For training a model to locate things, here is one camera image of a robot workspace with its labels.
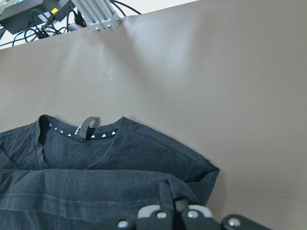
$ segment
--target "black box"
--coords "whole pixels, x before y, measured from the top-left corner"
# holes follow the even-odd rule
[[[38,9],[54,22],[62,21],[69,10],[74,8],[70,0],[23,0],[4,9],[0,16],[0,24],[11,34],[15,34],[34,26],[31,10]],[[34,12],[34,22],[39,25],[46,21],[43,15]]]

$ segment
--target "t-shirt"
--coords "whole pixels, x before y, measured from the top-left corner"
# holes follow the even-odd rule
[[[159,204],[161,181],[174,199],[206,204],[219,169],[190,148],[125,117],[86,128],[84,138],[82,130],[42,115],[0,133],[5,229],[88,228],[137,216],[141,207]]]

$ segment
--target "neckline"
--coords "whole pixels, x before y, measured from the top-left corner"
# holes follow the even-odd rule
[[[93,163],[90,166],[87,166],[85,169],[95,169],[95,168],[101,168],[103,167],[104,164],[106,164],[108,162],[108,160],[116,153],[117,149],[119,148],[119,146],[121,145],[123,139],[126,136],[126,131],[125,129],[128,127],[129,123],[131,122],[131,120],[125,118],[124,116],[121,117],[119,120],[115,121],[112,124],[109,125],[104,125],[104,126],[99,126],[95,128],[94,133],[107,133],[110,130],[114,130],[117,129],[116,134],[113,137],[113,141],[110,145],[110,147],[107,149],[107,151],[105,152],[105,154],[103,155],[102,158],[100,158],[98,161],[96,161],[95,163]],[[55,168],[52,167],[50,165],[48,165],[45,161],[44,161],[44,154],[43,154],[43,148],[44,145],[42,143],[39,142],[39,137],[41,135],[41,126],[42,125],[49,125],[49,123],[53,123],[56,124],[60,127],[62,127],[65,130],[74,132],[75,130],[77,130],[78,127],[80,126],[73,126],[70,124],[67,124],[53,116],[50,115],[41,115],[36,123],[35,123],[35,151],[36,151],[36,160],[37,160],[37,165],[39,169],[51,169],[51,168]],[[77,140],[76,138],[72,138],[71,141],[80,141]]]

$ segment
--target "silver screw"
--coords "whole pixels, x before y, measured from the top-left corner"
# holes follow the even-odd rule
[[[164,219],[164,218],[166,218],[166,213],[165,213],[165,212],[159,212],[159,213],[157,214],[157,218],[158,218],[158,219]]]
[[[128,222],[125,220],[122,220],[120,222],[118,222],[117,227],[119,227],[120,229],[124,229],[126,227],[128,227]]]
[[[230,226],[239,227],[241,222],[237,218],[230,218],[228,221]]]
[[[197,218],[198,217],[198,213],[197,213],[197,211],[190,211],[190,212],[188,212],[188,217],[189,218]]]

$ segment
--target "yellow sticker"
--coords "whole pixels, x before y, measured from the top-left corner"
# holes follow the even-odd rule
[[[59,10],[57,8],[53,8],[53,10],[51,11],[51,13],[55,14],[56,12],[58,12]]]

